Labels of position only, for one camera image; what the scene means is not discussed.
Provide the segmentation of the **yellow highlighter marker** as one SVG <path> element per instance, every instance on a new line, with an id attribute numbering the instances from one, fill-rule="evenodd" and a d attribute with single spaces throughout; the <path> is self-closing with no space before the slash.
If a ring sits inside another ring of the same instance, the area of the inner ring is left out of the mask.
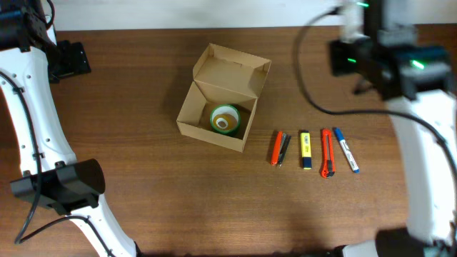
<path id="1" fill-rule="evenodd" d="M 300 132 L 301 140 L 301 163 L 302 168 L 305 170 L 312 169 L 312 155 L 311 155 L 311 135 L 308 131 Z"/>

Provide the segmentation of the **orange black stapler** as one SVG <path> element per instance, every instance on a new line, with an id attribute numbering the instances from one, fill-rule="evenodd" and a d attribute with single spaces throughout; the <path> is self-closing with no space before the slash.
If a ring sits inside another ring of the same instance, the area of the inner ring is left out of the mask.
<path id="1" fill-rule="evenodd" d="M 288 145 L 290 144 L 291 135 L 279 131 L 276 135 L 276 139 L 273 145 L 273 152 L 271 156 L 272 166 L 281 166 L 285 159 Z"/>

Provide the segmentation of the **brown cardboard box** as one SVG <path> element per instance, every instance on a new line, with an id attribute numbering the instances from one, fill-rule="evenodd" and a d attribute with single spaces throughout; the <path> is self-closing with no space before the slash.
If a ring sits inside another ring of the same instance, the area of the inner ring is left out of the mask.
<path id="1" fill-rule="evenodd" d="M 193 82 L 176 120 L 181 134 L 242 152 L 270 68 L 269 59 L 209 44 L 193 68 Z M 233 136 L 211 128 L 211 112 L 223 104 L 241 115 Z"/>

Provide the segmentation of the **green tape roll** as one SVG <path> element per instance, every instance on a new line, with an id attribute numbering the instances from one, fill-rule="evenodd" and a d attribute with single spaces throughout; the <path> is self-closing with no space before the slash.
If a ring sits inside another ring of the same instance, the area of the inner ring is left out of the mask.
<path id="1" fill-rule="evenodd" d="M 213 120 L 214 116 L 217 115 L 217 114 L 231 114 L 231 115 L 233 115 L 236 118 L 236 120 L 238 121 L 238 126 L 234 130 L 228 131 L 228 132 L 217 131 L 212 125 L 212 120 Z M 216 133 L 219 133 L 219 134 L 222 134 L 222 135 L 226 135 L 226 136 L 233 136 L 233 135 L 235 135 L 237 133 L 237 131 L 238 131 L 240 125 L 241 125 L 241 115 L 240 115 L 238 109 L 236 109 L 232 105 L 229 105 L 229 104 L 219 105 L 211 112 L 210 124 L 211 124 L 211 128 Z"/>

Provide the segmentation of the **small yellow tape roll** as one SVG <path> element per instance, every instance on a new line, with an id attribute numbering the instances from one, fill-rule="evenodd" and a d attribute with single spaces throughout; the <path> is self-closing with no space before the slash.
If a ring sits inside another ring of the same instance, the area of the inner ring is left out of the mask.
<path id="1" fill-rule="evenodd" d="M 217 114 L 212 120 L 212 125 L 217 131 L 228 132 L 238 126 L 238 121 L 231 114 Z"/>

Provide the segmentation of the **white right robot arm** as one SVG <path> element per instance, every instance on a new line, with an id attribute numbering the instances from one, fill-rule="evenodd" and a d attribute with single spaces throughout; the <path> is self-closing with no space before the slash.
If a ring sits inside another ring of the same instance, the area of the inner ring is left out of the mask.
<path id="1" fill-rule="evenodd" d="M 386 104 L 408 190 L 406 228 L 382 231 L 379 256 L 456 254 L 456 84 L 442 46 L 420 46 L 406 1 L 342 1 L 336 76 L 360 74 Z"/>

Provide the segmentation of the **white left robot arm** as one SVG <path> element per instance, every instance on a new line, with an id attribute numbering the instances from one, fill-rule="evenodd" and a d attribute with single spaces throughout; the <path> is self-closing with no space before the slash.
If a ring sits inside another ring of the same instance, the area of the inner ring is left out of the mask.
<path id="1" fill-rule="evenodd" d="M 107 204 L 104 173 L 95 159 L 79 161 L 64 135 L 51 85 L 91 68 L 79 42 L 58 41 L 54 14 L 43 2 L 1 3 L 1 91 L 19 145 L 22 177 L 13 195 L 52 209 L 76 224 L 100 256 L 140 256 Z"/>

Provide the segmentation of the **blue whiteboard marker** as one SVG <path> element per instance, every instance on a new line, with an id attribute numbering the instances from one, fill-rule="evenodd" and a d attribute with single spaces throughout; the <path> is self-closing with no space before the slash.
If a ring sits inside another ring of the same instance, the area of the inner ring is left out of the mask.
<path id="1" fill-rule="evenodd" d="M 360 172 L 360 168 L 358 167 L 356 161 L 355 161 L 355 158 L 353 157 L 353 154 L 346 142 L 346 139 L 344 138 L 343 134 L 342 134 L 342 131 L 339 129 L 339 128 L 334 128 L 333 129 L 333 132 L 335 133 L 336 135 L 336 138 L 342 148 L 342 151 L 344 153 L 344 156 L 346 157 L 346 160 L 348 161 L 348 164 L 349 166 L 351 167 L 351 170 L 354 172 L 354 173 L 359 173 Z"/>

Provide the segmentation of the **red utility knife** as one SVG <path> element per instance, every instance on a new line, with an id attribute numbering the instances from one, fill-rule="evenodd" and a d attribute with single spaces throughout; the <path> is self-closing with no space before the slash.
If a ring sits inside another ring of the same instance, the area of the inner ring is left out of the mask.
<path id="1" fill-rule="evenodd" d="M 321 176 L 323 178 L 330 178 L 336 172 L 336 166 L 334 161 L 334 152 L 332 144 L 332 134 L 327 128 L 321 131 L 322 140 L 322 151 L 323 151 L 323 162 L 321 167 Z"/>

